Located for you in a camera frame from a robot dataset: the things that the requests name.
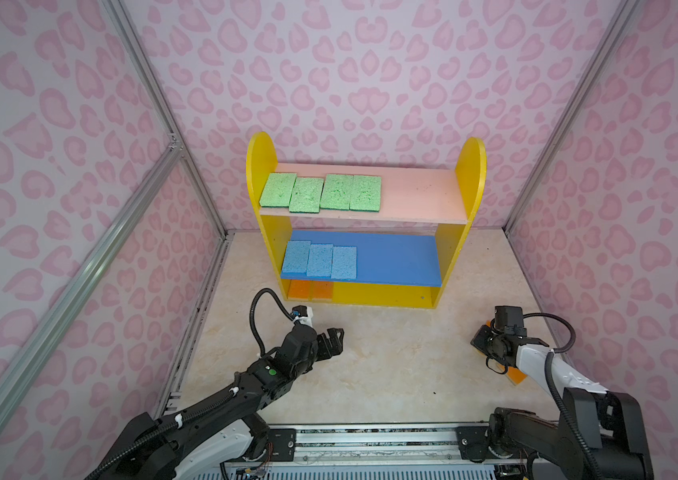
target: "beige floor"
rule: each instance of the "beige floor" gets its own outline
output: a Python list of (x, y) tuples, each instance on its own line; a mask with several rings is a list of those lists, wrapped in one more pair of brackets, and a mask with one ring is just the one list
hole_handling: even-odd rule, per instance
[[(261, 236), (236, 234), (182, 387), (182, 408), (224, 387), (256, 359), (248, 308), (265, 286), (277, 290)], [(497, 406), (557, 418), (552, 398), (534, 381), (513, 386), (489, 371), (469, 344), (495, 305), (537, 310), (501, 230), (469, 234), (436, 310), (309, 305), (319, 332), (344, 328), (344, 353), (316, 363), (262, 410), (269, 423), (468, 422), (488, 420)], [(259, 301), (256, 320), (267, 349), (291, 327), (269, 296)], [(527, 326), (551, 344), (542, 319)]]

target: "metal linear rail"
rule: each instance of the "metal linear rail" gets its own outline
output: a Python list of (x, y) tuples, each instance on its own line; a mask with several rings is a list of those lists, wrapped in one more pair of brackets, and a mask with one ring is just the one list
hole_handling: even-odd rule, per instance
[[(462, 460), (457, 428), (481, 427), (486, 422), (277, 425), (296, 430), (294, 460), (274, 462), (267, 480), (473, 480), (512, 478), (521, 474), (521, 458)], [(230, 478), (250, 463), (227, 462)], [(556, 466), (543, 459), (534, 463), (537, 478), (552, 480)], [(221, 480), (212, 466), (195, 480)]]

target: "metal bracket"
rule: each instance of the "metal bracket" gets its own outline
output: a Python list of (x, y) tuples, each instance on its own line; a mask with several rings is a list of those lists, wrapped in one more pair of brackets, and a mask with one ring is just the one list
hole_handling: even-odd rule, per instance
[(296, 450), (296, 430), (272, 428), (268, 440), (272, 444), (272, 462), (293, 462)]
[[(457, 444), (462, 460), (481, 463), (486, 459), (498, 459), (488, 448), (488, 426), (456, 427)], [(519, 452), (513, 452), (510, 458), (520, 458)]]

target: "black cable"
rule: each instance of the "black cable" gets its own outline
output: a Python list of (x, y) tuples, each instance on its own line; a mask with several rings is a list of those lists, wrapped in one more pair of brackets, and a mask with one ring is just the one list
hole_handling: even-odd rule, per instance
[(529, 480), (534, 480), (534, 460), (536, 460), (538, 457), (538, 452), (531, 452), (531, 454), (526, 459), (526, 477)]
[(224, 480), (230, 480), (229, 476), (227, 476), (227, 467), (225, 467), (225, 462), (219, 464), (219, 471), (221, 472), (221, 477)]
[(582, 453), (584, 454), (584, 459), (588, 467), (590, 467), (590, 473), (593, 475), (595, 480), (604, 480), (603, 473), (600, 471), (600, 466), (593, 456), (593, 452), (590, 451), (590, 447), (587, 446), (587, 442), (584, 437), (582, 437), (582, 432), (580, 432), (579, 427), (576, 425), (576, 420), (571, 416), (569, 409), (564, 405), (564, 400), (560, 398), (558, 393), (558, 388), (555, 386), (555, 381), (553, 380), (553, 359), (555, 358), (555, 350), (547, 353), (547, 357), (544, 360), (544, 379), (547, 381), (547, 389), (550, 390), (550, 395), (553, 396), (555, 404), (560, 410), (560, 416), (564, 418), (566, 425), (569, 426), (571, 433), (574, 434), (576, 442), (579, 443), (582, 448)]
[[(239, 372), (235, 372), (235, 380), (232, 382), (233, 387), (237, 387), (240, 384), (240, 378), (241, 374)], [(235, 396), (235, 393), (230, 390), (227, 392), (227, 395), (224, 397), (220, 398), (217, 402), (212, 403), (211, 405), (202, 408), (198, 410), (197, 412), (194, 412), (186, 417), (183, 416), (181, 419), (182, 423), (189, 423), (192, 420), (195, 420), (196, 418), (202, 417), (204, 415), (208, 415), (211, 411), (215, 410), (216, 408), (219, 408), (220, 406), (224, 405), (226, 402), (229, 402), (232, 397)], [(114, 464), (120, 462), (123, 460), (123, 458), (126, 458), (133, 454), (133, 452), (136, 452), (139, 450), (142, 446), (150, 443), (152, 440), (154, 440), (157, 437), (160, 437), (164, 435), (165, 433), (171, 432), (171, 430), (174, 430), (179, 427), (179, 423), (176, 422), (176, 420), (171, 420), (171, 422), (166, 422), (160, 427), (158, 427), (157, 430), (154, 430), (153, 432), (148, 433), (147, 435), (141, 437), (140, 439), (136, 440), (130, 447), (124, 448), (120, 452), (114, 454), (113, 456), (107, 458), (105, 462), (102, 462), (101, 465), (96, 467), (96, 469), (89, 473), (87, 477), (85, 477), (85, 480), (96, 480), (97, 478), (101, 477), (104, 472), (109, 470)]]
[(553, 349), (555, 353), (564, 353), (568, 352), (571, 350), (571, 347), (574, 346), (574, 342), (576, 341), (576, 331), (574, 331), (574, 327), (571, 326), (570, 323), (566, 321), (566, 319), (561, 318), (557, 315), (553, 315), (552, 313), (545, 313), (545, 312), (535, 312), (535, 313), (524, 313), (524, 319), (529, 318), (531, 316), (545, 316), (547, 318), (551, 318), (553, 320), (557, 320), (561, 323), (564, 324), (564, 327), (569, 331), (569, 341), (566, 342), (566, 344), (560, 348)]
[(265, 358), (267, 355), (267, 349), (265, 349), (265, 342), (262, 341), (261, 337), (259, 336), (259, 332), (256, 330), (256, 321), (254, 320), (254, 312), (256, 311), (256, 304), (259, 302), (259, 299), (261, 298), (262, 295), (265, 293), (269, 293), (272, 295), (272, 298), (275, 299), (275, 302), (277, 303), (277, 306), (280, 307), (281, 312), (283, 312), (284, 315), (286, 315), (286, 318), (293, 322), (294, 321), (294, 316), (291, 315), (288, 310), (286, 310), (286, 307), (283, 306), (283, 303), (281, 303), (281, 299), (277, 298), (277, 294), (270, 288), (263, 288), (259, 290), (256, 295), (254, 295), (254, 299), (251, 301), (251, 309), (248, 311), (248, 325), (251, 327), (251, 333), (254, 335), (254, 340), (256, 340), (257, 344), (259, 345), (259, 357), (260, 358)]

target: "green sponge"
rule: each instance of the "green sponge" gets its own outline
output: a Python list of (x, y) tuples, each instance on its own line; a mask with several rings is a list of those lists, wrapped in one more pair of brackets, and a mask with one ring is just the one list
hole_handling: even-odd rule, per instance
[(350, 210), (378, 212), (382, 202), (382, 177), (354, 175)]
[(349, 210), (351, 192), (352, 175), (326, 175), (326, 184), (321, 196), (321, 208)]
[(296, 174), (270, 174), (265, 190), (261, 192), (260, 206), (288, 206)]
[(321, 211), (323, 179), (312, 177), (296, 178), (288, 211), (302, 214), (316, 214)]

